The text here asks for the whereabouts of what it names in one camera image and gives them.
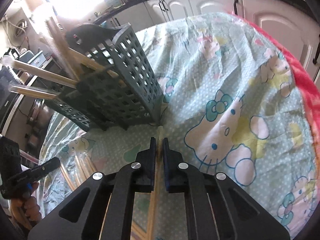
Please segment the left human hand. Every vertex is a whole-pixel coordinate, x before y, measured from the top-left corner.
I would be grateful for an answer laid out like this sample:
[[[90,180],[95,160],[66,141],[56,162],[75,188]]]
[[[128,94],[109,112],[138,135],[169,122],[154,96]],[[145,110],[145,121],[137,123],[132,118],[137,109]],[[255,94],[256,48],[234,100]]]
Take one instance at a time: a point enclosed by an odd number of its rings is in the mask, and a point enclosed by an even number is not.
[[[31,229],[31,222],[38,223],[42,219],[40,207],[33,196],[26,200],[12,199],[10,208],[14,219],[26,229]]]

